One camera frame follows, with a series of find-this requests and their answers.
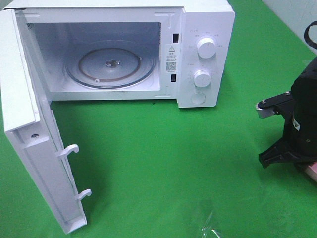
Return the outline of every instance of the timer knob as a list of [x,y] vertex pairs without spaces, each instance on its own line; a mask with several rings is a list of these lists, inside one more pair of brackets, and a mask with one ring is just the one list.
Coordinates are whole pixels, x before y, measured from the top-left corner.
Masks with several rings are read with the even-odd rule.
[[210,37],[202,38],[197,43],[197,52],[201,58],[208,59],[216,53],[216,42]]
[[194,84],[199,88],[207,87],[211,82],[211,77],[206,70],[198,70],[194,74]]

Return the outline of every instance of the green cloth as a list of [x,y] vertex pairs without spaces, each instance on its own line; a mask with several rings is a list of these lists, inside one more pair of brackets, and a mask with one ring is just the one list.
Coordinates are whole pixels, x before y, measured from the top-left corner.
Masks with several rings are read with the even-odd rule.
[[[236,19],[215,108],[52,104],[64,145],[80,148],[69,156],[78,191],[93,192],[82,200],[88,225],[68,237],[198,238],[205,223],[225,238],[317,236],[316,183],[292,164],[262,168],[258,154],[282,136],[283,118],[255,111],[290,90],[314,54],[260,0],[230,3]],[[0,237],[67,237],[3,133],[0,151]]]

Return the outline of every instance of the microwave door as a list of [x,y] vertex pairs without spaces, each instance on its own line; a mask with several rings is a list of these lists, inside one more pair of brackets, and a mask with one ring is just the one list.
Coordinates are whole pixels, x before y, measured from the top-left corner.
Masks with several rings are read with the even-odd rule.
[[39,83],[33,62],[27,64],[14,10],[0,11],[0,88],[4,132],[65,233],[86,225],[67,155],[57,124]]

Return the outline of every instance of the qr code sticker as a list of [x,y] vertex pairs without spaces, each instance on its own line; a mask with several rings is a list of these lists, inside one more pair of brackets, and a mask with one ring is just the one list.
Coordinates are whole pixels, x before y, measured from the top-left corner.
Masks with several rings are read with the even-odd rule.
[[175,70],[176,70],[176,62],[166,63],[166,71],[175,71]]

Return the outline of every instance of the microwave oven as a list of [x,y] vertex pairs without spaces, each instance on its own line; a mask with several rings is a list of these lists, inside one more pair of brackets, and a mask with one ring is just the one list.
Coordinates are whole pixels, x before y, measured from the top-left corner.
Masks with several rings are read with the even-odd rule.
[[50,109],[58,100],[216,105],[235,13],[226,0],[14,0],[0,11],[4,131],[65,233],[86,225]]

